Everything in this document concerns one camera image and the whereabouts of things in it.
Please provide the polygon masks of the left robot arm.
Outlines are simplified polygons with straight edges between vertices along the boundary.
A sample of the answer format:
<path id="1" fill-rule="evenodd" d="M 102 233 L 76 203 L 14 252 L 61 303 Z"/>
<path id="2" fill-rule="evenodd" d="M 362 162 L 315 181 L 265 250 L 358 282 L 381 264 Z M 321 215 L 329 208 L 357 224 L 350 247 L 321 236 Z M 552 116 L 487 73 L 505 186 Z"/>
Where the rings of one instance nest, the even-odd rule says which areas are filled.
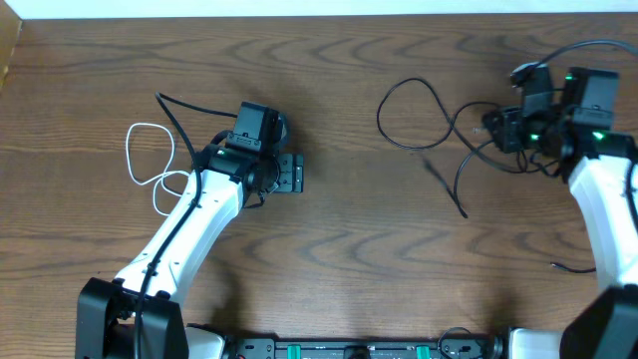
<path id="1" fill-rule="evenodd" d="M 284 114 L 244 102 L 235 126 L 201 151 L 180 200 L 145 248 L 111 281 L 92 278 L 77 304 L 78 358 L 220 358 L 224 339 L 184 324 L 193 280 L 252 194 L 303 190 L 303 158 L 283 153 Z"/>

